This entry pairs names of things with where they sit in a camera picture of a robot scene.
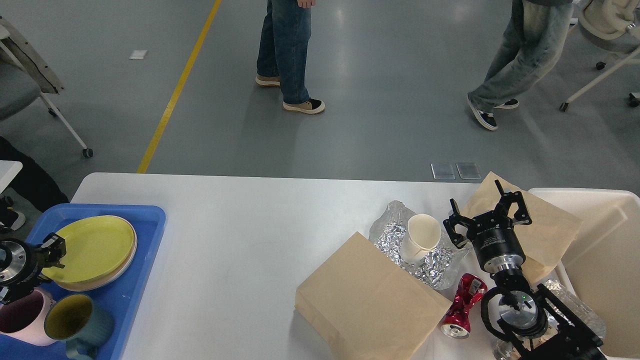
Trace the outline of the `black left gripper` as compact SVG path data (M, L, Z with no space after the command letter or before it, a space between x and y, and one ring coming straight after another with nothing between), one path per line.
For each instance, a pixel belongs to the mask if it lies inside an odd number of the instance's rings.
M67 254L66 239L49 233L41 244L25 243L18 239L3 239L1 248L0 303L9 305L34 292L41 284L42 269L64 269L61 263Z

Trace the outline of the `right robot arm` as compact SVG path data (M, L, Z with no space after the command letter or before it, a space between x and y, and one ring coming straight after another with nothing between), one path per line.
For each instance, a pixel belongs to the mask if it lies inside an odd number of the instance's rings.
M525 251L515 226L530 225L521 191L507 192L495 180L499 199L492 210L468 218L450 199L451 215L443 221L452 244L472 244L478 265L494 287L480 301L480 316L489 333L512 344L521 360L603 360L602 339L546 285L532 289L524 272Z

